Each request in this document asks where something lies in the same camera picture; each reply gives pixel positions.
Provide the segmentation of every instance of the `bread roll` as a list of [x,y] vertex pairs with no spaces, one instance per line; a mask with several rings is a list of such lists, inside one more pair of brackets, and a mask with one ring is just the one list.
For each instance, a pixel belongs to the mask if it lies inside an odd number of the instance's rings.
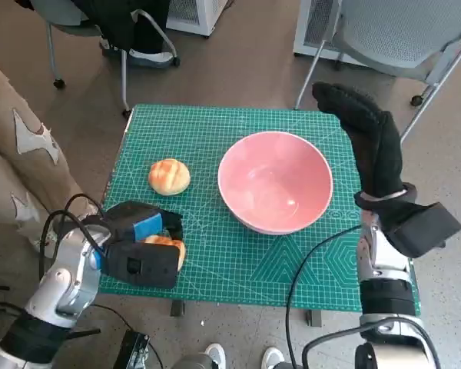
[[167,244],[167,245],[172,245],[172,246],[176,246],[177,248],[179,248],[179,261],[177,263],[177,271],[181,270],[181,268],[183,267],[184,258],[186,257],[186,247],[184,246],[183,241],[173,240],[172,238],[169,238],[169,237],[158,236],[156,234],[153,234],[152,236],[145,238],[145,243],[147,244]]
[[151,166],[148,183],[163,196],[180,194],[190,184],[190,171],[176,159],[164,159]]

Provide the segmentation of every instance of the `black glove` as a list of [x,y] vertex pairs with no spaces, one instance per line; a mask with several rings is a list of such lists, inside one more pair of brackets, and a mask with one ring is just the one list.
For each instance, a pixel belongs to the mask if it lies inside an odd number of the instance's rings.
[[349,135],[362,191],[375,198],[402,191],[400,134],[391,113],[343,85],[317,82],[313,96],[318,108],[336,115]]

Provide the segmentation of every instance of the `table leg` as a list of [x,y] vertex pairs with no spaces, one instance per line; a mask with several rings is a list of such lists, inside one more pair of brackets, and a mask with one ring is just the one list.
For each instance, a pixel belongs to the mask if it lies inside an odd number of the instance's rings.
[[184,316],[185,303],[183,300],[173,300],[171,304],[171,316],[182,317]]
[[309,327],[321,327],[321,310],[306,310],[306,322]]

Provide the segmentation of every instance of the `chair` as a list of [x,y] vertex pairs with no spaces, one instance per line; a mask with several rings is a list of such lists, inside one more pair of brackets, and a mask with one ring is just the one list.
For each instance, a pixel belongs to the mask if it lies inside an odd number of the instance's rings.
[[[65,82],[61,79],[55,63],[55,48],[53,45],[53,35],[51,27],[59,29],[69,35],[81,36],[81,37],[92,37],[101,36],[99,28],[88,21],[88,17],[77,8],[71,0],[31,0],[32,6],[35,11],[46,21],[46,31],[48,36],[48,50],[49,50],[49,62],[51,71],[55,77],[53,85],[61,90],[65,88]],[[135,16],[142,16],[148,19],[148,21],[154,26],[159,35],[169,45],[171,54],[174,57],[174,66],[178,67],[180,59],[177,56],[176,48],[174,47],[171,40],[166,36],[154,19],[145,11],[138,9],[132,13]],[[123,101],[123,116],[128,119],[131,113],[130,105],[127,103],[126,98],[127,90],[127,52],[121,50],[121,100]]]
[[461,0],[331,1],[323,39],[295,109],[325,44],[332,42],[340,53],[377,71],[427,84],[412,97],[411,105],[420,108],[401,134],[403,141],[461,61]]

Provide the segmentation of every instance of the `gray floor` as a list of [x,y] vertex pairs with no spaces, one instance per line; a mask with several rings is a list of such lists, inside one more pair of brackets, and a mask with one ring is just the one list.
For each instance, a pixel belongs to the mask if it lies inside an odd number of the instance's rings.
[[[310,64],[292,54],[298,0],[237,0],[210,39],[171,32],[181,53],[179,69],[129,71],[131,103],[290,108]],[[32,12],[0,0],[0,68],[52,128],[83,189],[100,198],[124,130],[120,116],[119,64],[101,57],[97,40],[55,32],[58,67],[68,87],[51,85],[45,27]],[[315,79],[341,81],[363,88],[395,114],[403,127],[413,114],[410,97],[419,83],[347,67],[333,72],[320,61]],[[304,108],[315,109],[310,96]],[[461,221],[461,65],[420,126],[403,147],[403,179],[415,183],[421,202],[442,201]],[[34,288],[37,261],[27,244],[0,226],[0,281],[13,286],[7,299],[24,303]],[[444,367],[461,368],[461,233],[446,250],[416,262],[423,300],[423,318]],[[167,366],[186,353],[213,341],[227,351],[229,368],[257,368],[269,345],[286,352],[284,309],[190,303],[184,319],[168,317],[169,301],[99,296],[119,309],[139,330],[150,334]],[[323,329],[308,328],[302,312],[294,312],[292,332],[296,353],[320,334],[357,323],[356,314],[327,312]],[[0,318],[0,333],[8,324]],[[70,343],[57,367],[110,367],[123,327],[116,317],[89,309],[82,327],[103,329],[100,336]],[[319,347],[313,367],[352,367],[358,338]]]

